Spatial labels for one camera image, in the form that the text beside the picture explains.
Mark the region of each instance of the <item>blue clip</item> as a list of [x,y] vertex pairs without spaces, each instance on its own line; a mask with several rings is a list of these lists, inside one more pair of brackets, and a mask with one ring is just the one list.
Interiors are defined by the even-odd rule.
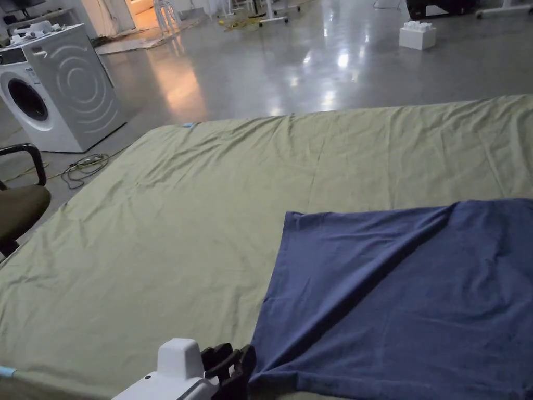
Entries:
[[0,377],[12,378],[16,371],[14,368],[0,366]]

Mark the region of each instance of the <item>navy blue fabric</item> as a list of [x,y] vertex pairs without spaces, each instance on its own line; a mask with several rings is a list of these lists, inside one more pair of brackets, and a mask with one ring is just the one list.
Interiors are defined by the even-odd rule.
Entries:
[[287,213],[252,344],[253,386],[533,398],[533,201]]

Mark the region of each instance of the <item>white washing machine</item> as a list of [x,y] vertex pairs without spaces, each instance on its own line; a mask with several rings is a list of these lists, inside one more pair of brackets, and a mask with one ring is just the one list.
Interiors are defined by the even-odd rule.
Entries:
[[42,151],[84,153],[126,122],[83,24],[0,49],[0,95]]

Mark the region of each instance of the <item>white foam block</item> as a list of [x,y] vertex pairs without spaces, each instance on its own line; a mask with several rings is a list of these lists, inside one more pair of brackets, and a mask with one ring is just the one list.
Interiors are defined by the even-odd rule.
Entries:
[[435,46],[437,30],[430,23],[408,22],[400,29],[400,46],[425,50]]

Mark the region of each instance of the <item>chair seat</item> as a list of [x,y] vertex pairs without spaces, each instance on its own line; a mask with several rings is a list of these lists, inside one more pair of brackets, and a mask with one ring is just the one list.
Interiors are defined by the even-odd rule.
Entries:
[[16,241],[44,214],[50,204],[50,192],[31,185],[0,190],[0,242]]

